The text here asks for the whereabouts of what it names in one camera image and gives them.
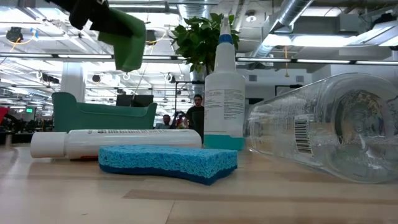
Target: sponge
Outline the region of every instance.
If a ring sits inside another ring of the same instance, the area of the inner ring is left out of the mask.
[[[115,174],[162,175],[211,185],[238,166],[236,151],[172,146],[101,146],[101,170]]]

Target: black shirt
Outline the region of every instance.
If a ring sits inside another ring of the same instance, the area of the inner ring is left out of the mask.
[[[189,110],[187,111],[187,117],[189,120],[189,127],[193,128],[193,119],[192,119],[192,113],[194,112],[198,112],[198,111],[205,111],[205,108],[203,106],[192,106],[191,108],[189,108]]]

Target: desk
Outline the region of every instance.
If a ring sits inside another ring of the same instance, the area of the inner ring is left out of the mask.
[[[0,148],[1,223],[398,223],[398,184],[360,185],[250,152],[212,186],[106,174]]]

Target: potted plant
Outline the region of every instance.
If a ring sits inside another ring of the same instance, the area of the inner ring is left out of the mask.
[[[175,36],[172,44],[177,43],[179,46],[175,53],[185,57],[186,64],[192,64],[190,72],[195,70],[200,73],[203,67],[206,68],[206,75],[214,71],[220,25],[224,15],[212,13],[210,16],[211,19],[204,17],[184,19],[187,26],[179,25],[172,31]],[[238,49],[239,32],[232,30],[234,16],[230,15],[228,19],[235,49]]]

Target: tube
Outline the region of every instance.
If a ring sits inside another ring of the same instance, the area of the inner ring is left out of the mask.
[[[73,130],[69,133],[35,133],[30,143],[33,158],[96,159],[100,146],[168,145],[201,147],[199,134],[190,129]]]

